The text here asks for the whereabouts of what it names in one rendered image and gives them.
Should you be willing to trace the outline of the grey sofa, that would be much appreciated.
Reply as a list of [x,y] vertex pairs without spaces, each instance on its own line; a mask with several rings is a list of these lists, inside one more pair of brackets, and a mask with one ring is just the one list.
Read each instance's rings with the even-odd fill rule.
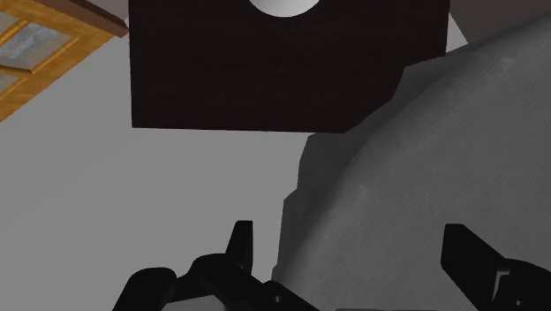
[[347,133],[308,137],[274,280],[320,311],[475,311],[448,223],[551,270],[551,13],[407,67]]

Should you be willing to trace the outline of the dark robot stand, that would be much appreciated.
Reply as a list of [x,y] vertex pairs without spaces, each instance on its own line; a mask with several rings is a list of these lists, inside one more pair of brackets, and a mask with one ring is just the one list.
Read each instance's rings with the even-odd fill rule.
[[344,133],[446,51],[449,0],[129,0],[136,128]]

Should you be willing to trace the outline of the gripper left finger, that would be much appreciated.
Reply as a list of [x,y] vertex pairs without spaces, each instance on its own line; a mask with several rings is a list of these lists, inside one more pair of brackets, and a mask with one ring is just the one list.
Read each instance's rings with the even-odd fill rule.
[[223,253],[196,258],[181,277],[166,267],[127,280],[112,311],[162,311],[170,303],[216,297],[227,311],[319,311],[282,284],[252,276],[253,221],[235,222]]

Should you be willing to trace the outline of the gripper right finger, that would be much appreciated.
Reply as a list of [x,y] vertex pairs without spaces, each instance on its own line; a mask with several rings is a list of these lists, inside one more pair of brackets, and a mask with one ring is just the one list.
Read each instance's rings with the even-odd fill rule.
[[551,311],[551,271],[502,256],[463,224],[444,226],[440,264],[477,311]]

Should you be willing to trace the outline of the wooden framed window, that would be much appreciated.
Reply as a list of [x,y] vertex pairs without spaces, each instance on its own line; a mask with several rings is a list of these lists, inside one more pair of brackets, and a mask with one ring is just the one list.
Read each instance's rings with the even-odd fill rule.
[[128,32],[89,0],[0,0],[0,123]]

